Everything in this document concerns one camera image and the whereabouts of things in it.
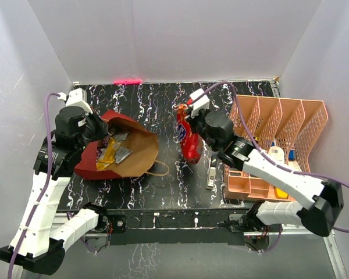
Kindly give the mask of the red cookie snack bag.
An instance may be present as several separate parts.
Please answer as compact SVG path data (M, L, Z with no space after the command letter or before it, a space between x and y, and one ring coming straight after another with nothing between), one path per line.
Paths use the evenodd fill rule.
M184 159L191 164L197 164L203 154L202 139L191 131L190 124L185 120L187 104L179 104L176 108L177 133Z

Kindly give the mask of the red brown paper bag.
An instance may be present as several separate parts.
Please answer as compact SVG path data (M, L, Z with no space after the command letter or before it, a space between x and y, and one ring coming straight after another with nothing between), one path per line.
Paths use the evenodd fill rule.
M143 174L163 177L169 167L156 158L158 136L137 121L109 110L102 115L108 135L90 143L74 172L86 180L109 180L140 177Z

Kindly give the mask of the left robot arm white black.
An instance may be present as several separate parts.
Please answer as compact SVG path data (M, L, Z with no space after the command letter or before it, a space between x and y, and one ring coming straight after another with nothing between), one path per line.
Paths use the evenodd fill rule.
M39 150L33 186L23 219L9 245L0 248L0 260L33 273L53 275L66 251L88 231L101 232L109 219L103 206L87 203L57 229L52 224L84 148L107 135L107 124L91 109L67 106L55 117L55 129Z

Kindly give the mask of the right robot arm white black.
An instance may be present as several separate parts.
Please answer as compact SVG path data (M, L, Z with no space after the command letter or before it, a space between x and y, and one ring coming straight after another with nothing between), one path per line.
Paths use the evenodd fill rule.
M234 225L239 229L262 230L275 224L304 226L320 237L329 236L343 206L340 183L297 174L254 147L251 141L236 135L233 122L223 111L201 109L186 111L185 120L229 167L256 176L288 193L292 202L256 201Z

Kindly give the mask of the yellow snack packet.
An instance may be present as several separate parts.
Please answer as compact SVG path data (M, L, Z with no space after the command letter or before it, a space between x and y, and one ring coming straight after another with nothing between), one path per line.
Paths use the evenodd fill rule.
M105 170L112 163L115 163L115 153L118 147L120 147L120 142L112 137L102 141L102 144L97 147L97 170Z

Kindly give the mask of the grey foil snack packet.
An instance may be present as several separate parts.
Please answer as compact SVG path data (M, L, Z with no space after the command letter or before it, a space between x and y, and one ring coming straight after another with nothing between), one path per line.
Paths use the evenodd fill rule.
M121 163L122 161L125 160L125 158L130 156L131 153L132 153L132 151L127 149L124 146L118 147L118 149L115 151L115 154L114 154L115 163L116 164Z

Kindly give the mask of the black silver stapler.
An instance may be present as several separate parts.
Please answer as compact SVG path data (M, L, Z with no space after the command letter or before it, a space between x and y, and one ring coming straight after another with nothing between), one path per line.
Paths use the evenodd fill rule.
M207 172L207 190L213 190L215 187L215 178L218 165L218 155L216 153L211 155L209 160L208 172Z

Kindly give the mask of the pink tape strip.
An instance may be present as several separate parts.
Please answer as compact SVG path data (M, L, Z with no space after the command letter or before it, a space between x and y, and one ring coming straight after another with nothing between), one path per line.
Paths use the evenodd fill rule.
M119 78L119 79L116 79L114 82L114 84L116 85L130 85L130 84L141 84L142 83L142 80L139 79L139 78Z

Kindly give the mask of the white lotion bottle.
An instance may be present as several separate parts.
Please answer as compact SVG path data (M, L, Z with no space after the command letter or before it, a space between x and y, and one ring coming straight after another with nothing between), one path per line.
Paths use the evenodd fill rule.
M268 150L268 155L276 162L281 164L286 163L284 150L279 146L270 147Z

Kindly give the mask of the peach plastic desk organizer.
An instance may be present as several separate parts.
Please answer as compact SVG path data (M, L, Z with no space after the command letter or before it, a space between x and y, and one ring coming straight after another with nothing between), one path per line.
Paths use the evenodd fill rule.
M238 95L229 113L234 132L248 138L251 132L258 145L268 151L273 145L284 150L285 160L291 148L303 172L309 172L309 154L324 129L328 113L324 101ZM291 202L275 197L273 185L226 166L224 196L233 200Z

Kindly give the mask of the blue small box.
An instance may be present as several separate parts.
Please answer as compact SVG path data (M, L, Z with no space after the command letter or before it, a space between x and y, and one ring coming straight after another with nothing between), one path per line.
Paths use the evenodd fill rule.
M289 151L288 160L289 161L295 161L296 158L297 158L296 150L294 148L291 148L290 151Z

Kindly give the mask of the white red card box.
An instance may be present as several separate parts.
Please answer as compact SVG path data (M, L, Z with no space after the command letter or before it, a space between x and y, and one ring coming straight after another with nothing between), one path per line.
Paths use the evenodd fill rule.
M300 165L296 161L288 161L288 166L295 171L302 172Z

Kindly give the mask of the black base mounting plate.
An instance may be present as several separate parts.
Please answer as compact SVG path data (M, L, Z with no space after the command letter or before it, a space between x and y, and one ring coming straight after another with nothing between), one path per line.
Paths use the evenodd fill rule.
M244 245L243 233L229 231L224 223L231 214L246 212L238 208L110 209L107 216L113 224L112 245Z

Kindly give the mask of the yellow sticky note pad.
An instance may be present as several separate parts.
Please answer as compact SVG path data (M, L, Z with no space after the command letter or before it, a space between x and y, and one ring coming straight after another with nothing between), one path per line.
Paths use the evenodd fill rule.
M275 197L278 199L287 199L289 197L288 193L282 191L281 189L275 187Z

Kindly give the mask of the aluminium front rail frame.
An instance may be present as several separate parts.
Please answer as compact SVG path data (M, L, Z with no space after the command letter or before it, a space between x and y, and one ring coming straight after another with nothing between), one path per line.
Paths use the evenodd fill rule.
M52 278L347 278L334 235L285 227L270 250L253 244L131 244L93 254L82 243Z

